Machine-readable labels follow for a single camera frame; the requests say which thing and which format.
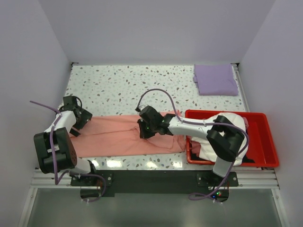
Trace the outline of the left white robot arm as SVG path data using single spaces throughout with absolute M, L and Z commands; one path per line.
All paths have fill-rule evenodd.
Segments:
M 89 160 L 77 157 L 70 136 L 78 137 L 80 130 L 92 119 L 92 114 L 82 107 L 76 96 L 65 96 L 59 109 L 31 101 L 55 112 L 55 119 L 43 132 L 34 135 L 34 145 L 40 170 L 53 173 L 58 184 L 66 173 L 81 175 L 86 185 L 98 181 L 95 166 Z

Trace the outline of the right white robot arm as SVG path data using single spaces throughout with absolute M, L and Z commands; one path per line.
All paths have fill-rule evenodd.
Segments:
M 249 144 L 246 131 L 235 126 L 223 115 L 218 115 L 213 120 L 197 120 L 182 118 L 177 113 L 163 116 L 151 106 L 146 106 L 142 110 L 137 108 L 136 111 L 140 116 L 137 122 L 141 139 L 149 139 L 158 133 L 196 137 L 208 141 L 217 155 L 211 173 L 211 181 L 217 186 L 228 180 L 236 158 Z

